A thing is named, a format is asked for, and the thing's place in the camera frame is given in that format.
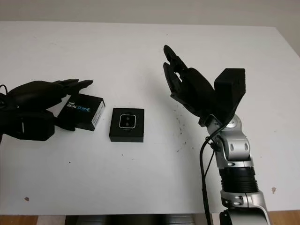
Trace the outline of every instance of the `metal bracket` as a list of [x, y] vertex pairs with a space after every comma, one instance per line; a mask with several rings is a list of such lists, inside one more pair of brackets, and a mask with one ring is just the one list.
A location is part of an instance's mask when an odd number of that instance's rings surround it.
[[258, 208], [260, 209], [267, 223], [270, 225], [269, 215], [261, 191], [255, 193], [231, 193], [221, 191], [222, 204], [229, 209], [236, 208]]

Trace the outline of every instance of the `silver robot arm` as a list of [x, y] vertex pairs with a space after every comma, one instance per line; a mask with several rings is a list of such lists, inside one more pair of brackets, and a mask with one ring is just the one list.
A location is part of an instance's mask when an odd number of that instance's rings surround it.
[[[211, 135], [220, 128], [212, 119], [207, 130]], [[222, 178], [221, 200], [228, 208], [220, 213], [221, 225], [271, 225], [263, 193], [255, 180], [250, 145], [242, 132], [237, 115], [212, 138], [215, 156]]]
[[196, 69], [187, 67], [167, 45], [164, 72], [171, 97], [199, 117], [199, 125], [210, 134], [200, 149], [202, 194], [207, 224], [211, 225], [203, 152], [210, 144], [216, 154], [222, 182], [221, 200], [227, 208], [220, 213], [221, 225], [270, 225], [263, 193], [255, 180], [250, 145], [235, 111], [246, 93], [243, 68], [225, 68], [214, 85]]

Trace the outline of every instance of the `black cylinder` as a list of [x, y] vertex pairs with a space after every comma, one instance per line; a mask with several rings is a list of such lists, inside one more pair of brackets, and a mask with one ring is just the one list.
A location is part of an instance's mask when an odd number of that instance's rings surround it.
[[232, 193], [258, 192], [253, 167], [233, 167], [219, 169], [222, 190]]

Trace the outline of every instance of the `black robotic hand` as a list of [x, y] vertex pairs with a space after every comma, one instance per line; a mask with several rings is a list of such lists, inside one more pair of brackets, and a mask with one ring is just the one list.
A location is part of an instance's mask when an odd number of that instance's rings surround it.
[[56, 82], [33, 81], [9, 91], [0, 93], [0, 135], [45, 141], [54, 134], [54, 125], [75, 130], [54, 117], [47, 109], [60, 103], [66, 95], [78, 93], [93, 83], [92, 80], [78, 82], [69, 79]]
[[164, 53], [170, 63], [164, 63], [164, 71], [171, 97], [200, 117], [202, 127], [210, 116], [228, 124], [246, 92], [245, 69], [226, 68], [215, 80], [213, 89], [202, 74], [188, 68], [169, 46], [164, 46]]

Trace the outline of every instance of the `robotic arm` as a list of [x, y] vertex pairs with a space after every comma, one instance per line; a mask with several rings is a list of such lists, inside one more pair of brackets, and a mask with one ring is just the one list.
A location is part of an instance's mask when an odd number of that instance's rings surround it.
[[93, 81], [69, 79], [56, 82], [33, 81], [0, 93], [0, 141], [2, 134], [23, 140], [46, 141], [54, 134], [54, 125], [75, 131], [74, 124], [60, 121], [47, 109], [60, 103]]
[[203, 168], [203, 151], [210, 144], [216, 155], [222, 178], [221, 201], [227, 208], [220, 213], [222, 225], [270, 225], [263, 193], [255, 180], [253, 161], [248, 139], [241, 130], [236, 108], [246, 92], [245, 70], [226, 68], [211, 84], [194, 68], [187, 68], [167, 45], [164, 53], [169, 63], [164, 63], [165, 77], [171, 97], [200, 117], [199, 125], [207, 127], [210, 134], [200, 150], [202, 194], [207, 223], [210, 211], [207, 200]]

